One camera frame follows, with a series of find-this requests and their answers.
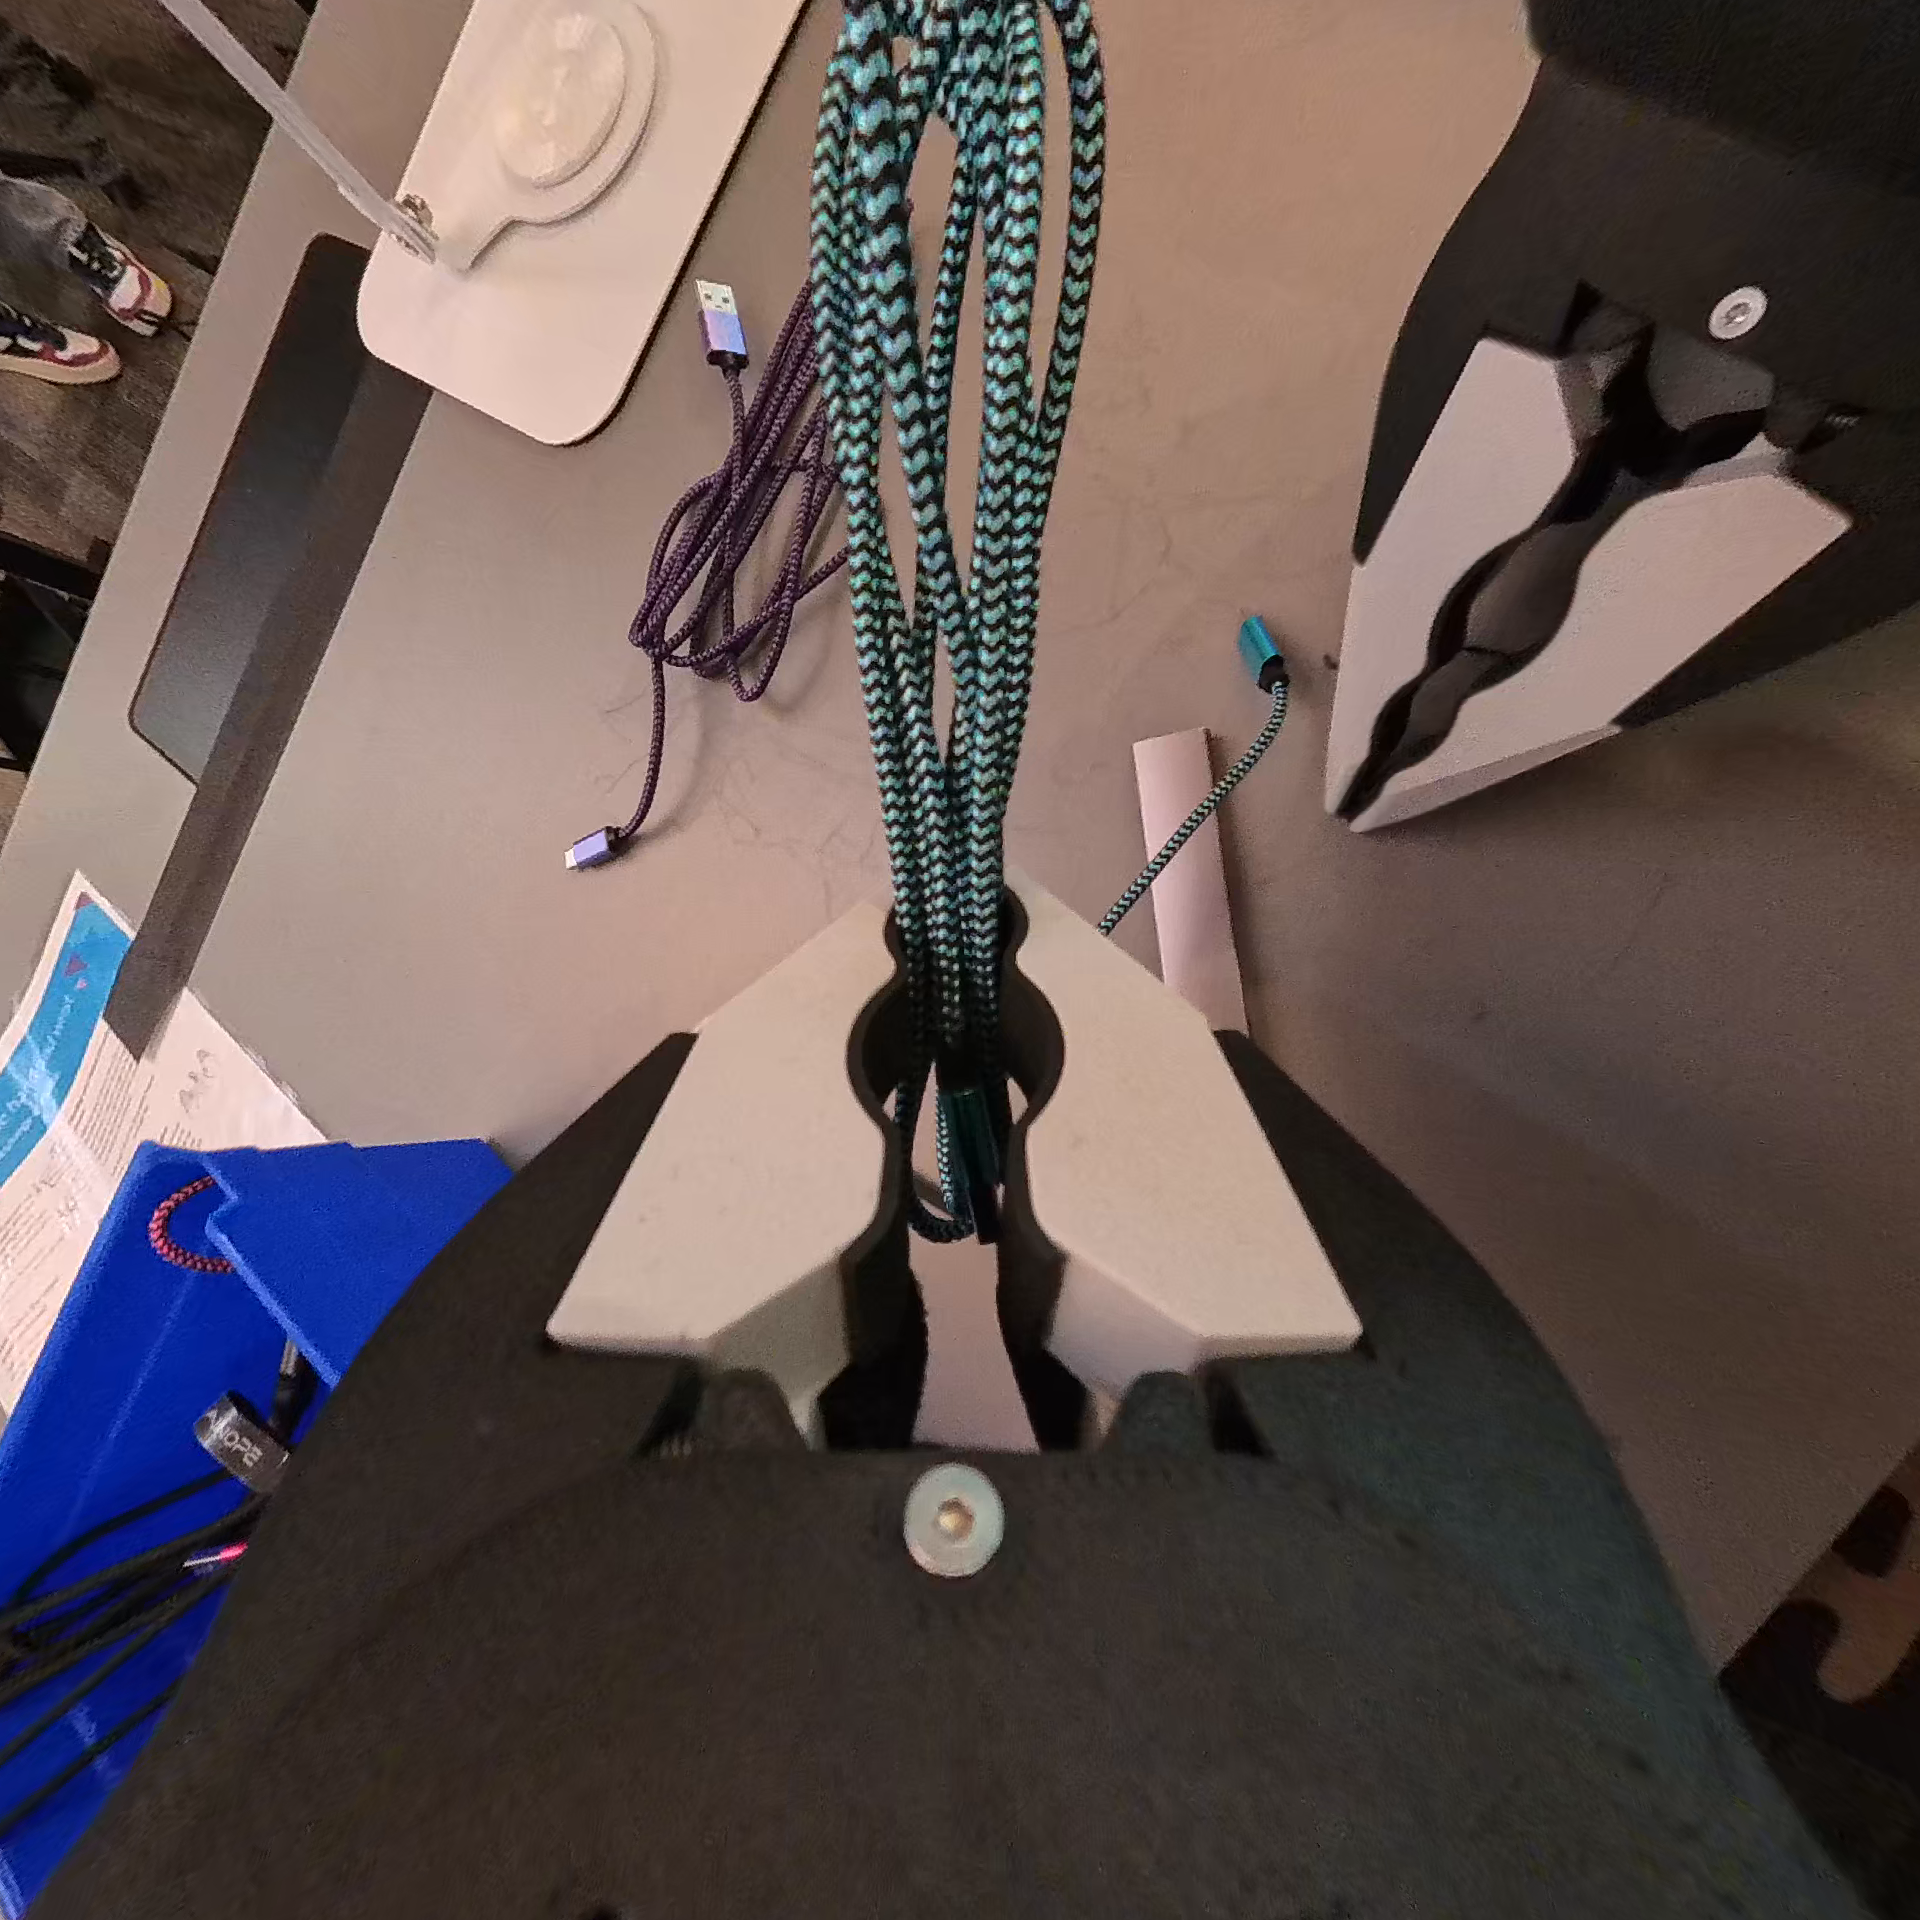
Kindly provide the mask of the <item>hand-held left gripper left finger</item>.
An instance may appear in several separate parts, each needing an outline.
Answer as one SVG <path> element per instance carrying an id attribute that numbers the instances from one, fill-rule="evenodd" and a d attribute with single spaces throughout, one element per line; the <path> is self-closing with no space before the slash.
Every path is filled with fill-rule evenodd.
<path id="1" fill-rule="evenodd" d="M 549 1338 L 772 1382 L 809 1446 L 905 1333 L 903 1151 L 860 1042 L 897 982 L 858 904 L 711 1013 L 591 1233 Z"/>

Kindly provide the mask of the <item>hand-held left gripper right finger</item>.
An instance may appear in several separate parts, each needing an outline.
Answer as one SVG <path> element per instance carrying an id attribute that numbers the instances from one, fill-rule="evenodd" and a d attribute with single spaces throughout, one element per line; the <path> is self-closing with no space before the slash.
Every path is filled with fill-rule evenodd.
<path id="1" fill-rule="evenodd" d="M 1346 1354 L 1359 1318 L 1220 1038 L 1068 904 L 1001 899 L 999 1335 L 1043 1449 L 1147 1377 Z"/>

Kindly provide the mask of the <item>printed paper sheet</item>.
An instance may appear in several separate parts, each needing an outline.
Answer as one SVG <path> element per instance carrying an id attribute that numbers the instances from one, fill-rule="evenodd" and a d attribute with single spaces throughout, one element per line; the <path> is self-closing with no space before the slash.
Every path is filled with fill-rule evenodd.
<path id="1" fill-rule="evenodd" d="M 63 1297 L 145 1144 L 316 1145 L 325 1137 L 265 1066 L 186 992 L 142 1056 L 106 1023 L 133 931 L 83 875 L 63 890 L 3 1038 L 3 1413 L 31 1377 Z"/>

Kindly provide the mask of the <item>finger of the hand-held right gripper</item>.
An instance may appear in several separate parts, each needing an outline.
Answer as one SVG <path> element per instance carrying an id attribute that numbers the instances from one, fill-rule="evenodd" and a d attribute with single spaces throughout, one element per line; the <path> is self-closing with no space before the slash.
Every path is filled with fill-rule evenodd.
<path id="1" fill-rule="evenodd" d="M 1423 673 L 1450 593 L 1486 554 L 1533 526 L 1569 472 L 1559 365 L 1511 343 L 1477 343 L 1351 577 L 1329 722 L 1331 814 L 1369 760 L 1387 702 Z"/>
<path id="2" fill-rule="evenodd" d="M 1759 456 L 1589 520 L 1548 511 L 1447 595 L 1342 824 L 1404 825 L 1623 734 L 1631 702 L 1851 531 Z"/>

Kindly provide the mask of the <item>white folding stand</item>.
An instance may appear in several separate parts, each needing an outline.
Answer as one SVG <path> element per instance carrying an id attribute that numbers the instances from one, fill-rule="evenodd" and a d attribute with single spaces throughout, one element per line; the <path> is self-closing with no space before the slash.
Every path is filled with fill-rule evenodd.
<path id="1" fill-rule="evenodd" d="M 468 5 L 395 191 L 206 5 L 165 13 L 377 229 L 363 347 L 564 449 L 633 384 L 802 5 Z"/>

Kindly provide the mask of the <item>blue plastic bin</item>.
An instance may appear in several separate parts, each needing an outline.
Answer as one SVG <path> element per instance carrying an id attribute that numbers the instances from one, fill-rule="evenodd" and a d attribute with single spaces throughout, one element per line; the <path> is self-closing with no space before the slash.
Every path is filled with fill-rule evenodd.
<path id="1" fill-rule="evenodd" d="M 198 1419 L 265 1417 L 286 1347 L 325 1403 L 509 1175 L 484 1142 L 145 1144 L 6 1419 L 5 1607 L 230 1517 L 250 1489 Z"/>

